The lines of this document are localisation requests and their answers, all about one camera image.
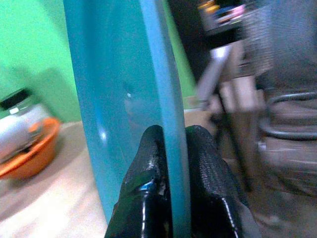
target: green wall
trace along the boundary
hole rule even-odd
[[[0,1],[0,98],[21,87],[60,120],[80,120],[62,0]]]

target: orange bowl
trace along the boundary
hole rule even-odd
[[[34,124],[30,131],[41,123]],[[55,145],[60,123],[55,118],[43,120],[41,139],[28,152],[20,152],[7,162],[0,164],[0,179],[25,179],[38,174],[55,156]]]

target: black lid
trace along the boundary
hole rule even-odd
[[[0,101],[0,107],[5,110],[12,108],[18,103],[22,102],[24,99],[30,96],[30,92],[26,88],[19,89],[14,93],[6,96]]]

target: metal leg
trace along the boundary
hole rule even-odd
[[[247,174],[247,166],[245,164],[245,161],[243,160],[243,155],[241,152],[240,145],[237,141],[237,138],[236,138],[234,131],[233,131],[233,128],[232,128],[231,117],[230,117],[229,113],[227,113],[227,111],[226,111],[226,108],[225,108],[224,103],[223,103],[223,98],[220,94],[218,87],[216,89],[216,93],[219,96],[220,104],[221,104],[221,107],[223,110],[223,122],[221,123],[221,125],[224,125],[224,127],[229,132],[230,139],[232,141],[232,146],[233,146],[234,152],[235,152],[237,159],[238,159],[239,166],[240,166],[241,171],[242,171],[242,180],[243,180],[243,183],[245,185],[245,189],[247,192],[250,192],[250,191],[252,191],[252,188],[251,188],[250,178],[248,177],[248,174]]]

